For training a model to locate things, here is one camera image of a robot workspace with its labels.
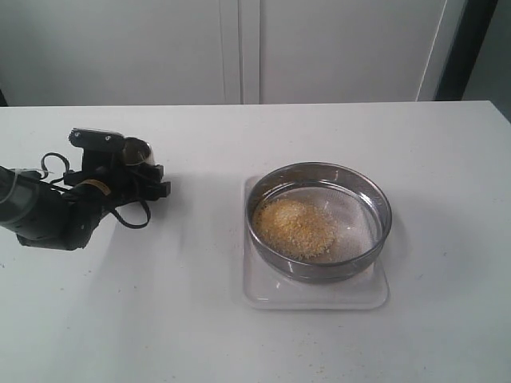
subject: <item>cabinet door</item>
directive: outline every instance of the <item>cabinet door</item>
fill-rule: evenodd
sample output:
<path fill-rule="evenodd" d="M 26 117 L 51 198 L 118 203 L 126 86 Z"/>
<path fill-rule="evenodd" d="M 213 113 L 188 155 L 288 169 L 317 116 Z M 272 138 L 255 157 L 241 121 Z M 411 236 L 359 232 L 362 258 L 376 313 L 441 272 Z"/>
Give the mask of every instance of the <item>cabinet door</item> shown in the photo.
<path fill-rule="evenodd" d="M 237 0 L 0 1 L 10 105 L 240 102 Z"/>
<path fill-rule="evenodd" d="M 464 2 L 240 0 L 245 100 L 432 100 Z"/>

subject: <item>white table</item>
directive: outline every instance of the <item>white table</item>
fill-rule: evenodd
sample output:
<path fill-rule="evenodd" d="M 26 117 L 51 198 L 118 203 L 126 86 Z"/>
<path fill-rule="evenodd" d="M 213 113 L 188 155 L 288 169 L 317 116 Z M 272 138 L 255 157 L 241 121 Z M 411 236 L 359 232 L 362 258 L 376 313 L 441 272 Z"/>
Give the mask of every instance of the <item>white table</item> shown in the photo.
<path fill-rule="evenodd" d="M 0 109 L 0 164 L 79 168 L 72 127 L 150 142 L 172 195 L 148 229 L 109 217 L 83 251 L 0 230 L 0 381 L 511 381 L 511 126 L 490 103 Z M 380 309 L 243 302 L 243 182 L 305 160 L 389 197 Z"/>

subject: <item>metal sieve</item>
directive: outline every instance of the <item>metal sieve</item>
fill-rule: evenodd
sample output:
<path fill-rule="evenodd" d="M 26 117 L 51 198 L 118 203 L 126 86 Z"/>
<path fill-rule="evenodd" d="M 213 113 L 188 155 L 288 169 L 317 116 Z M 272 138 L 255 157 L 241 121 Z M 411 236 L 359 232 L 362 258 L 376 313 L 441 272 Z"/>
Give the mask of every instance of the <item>metal sieve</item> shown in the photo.
<path fill-rule="evenodd" d="M 331 217 L 336 238 L 328 252 L 299 261 L 264 243 L 252 220 L 277 199 L 310 203 Z M 364 271 L 378 257 L 392 225 L 389 202 L 376 184 L 349 168 L 323 163 L 293 164 L 263 177 L 248 195 L 245 216 L 261 257 L 303 282 L 336 282 Z"/>

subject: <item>granular powder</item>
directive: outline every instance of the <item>granular powder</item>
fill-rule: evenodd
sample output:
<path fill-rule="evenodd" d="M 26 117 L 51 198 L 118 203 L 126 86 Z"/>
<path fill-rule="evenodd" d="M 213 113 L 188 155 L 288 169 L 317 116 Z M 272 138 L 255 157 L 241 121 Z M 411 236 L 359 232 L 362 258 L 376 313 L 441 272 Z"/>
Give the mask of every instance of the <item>granular powder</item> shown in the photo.
<path fill-rule="evenodd" d="M 329 252 L 335 240 L 335 225 L 326 211 L 293 199 L 264 205 L 252 223 L 267 246 L 298 260 Z"/>

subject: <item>robotic arm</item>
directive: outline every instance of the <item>robotic arm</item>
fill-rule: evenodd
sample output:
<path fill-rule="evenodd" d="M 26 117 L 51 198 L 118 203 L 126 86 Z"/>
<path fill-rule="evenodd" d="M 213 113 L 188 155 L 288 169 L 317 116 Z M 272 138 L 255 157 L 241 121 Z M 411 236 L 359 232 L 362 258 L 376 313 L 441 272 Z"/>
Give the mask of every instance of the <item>robotic arm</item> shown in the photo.
<path fill-rule="evenodd" d="M 123 225 L 147 226 L 151 211 L 146 201 L 170 194 L 170 183 L 161 182 L 163 166 L 153 163 L 149 145 L 115 132 L 73 129 L 71 144 L 83 148 L 81 171 L 69 169 L 69 161 L 48 153 L 42 172 L 0 167 L 0 226 L 16 233 L 23 246 L 75 250 L 87 245 L 94 229 L 109 213 Z M 65 164 L 62 178 L 46 183 L 45 159 L 60 158 Z M 56 185 L 63 181 L 70 189 Z M 125 222 L 116 208 L 138 202 L 147 222 Z"/>

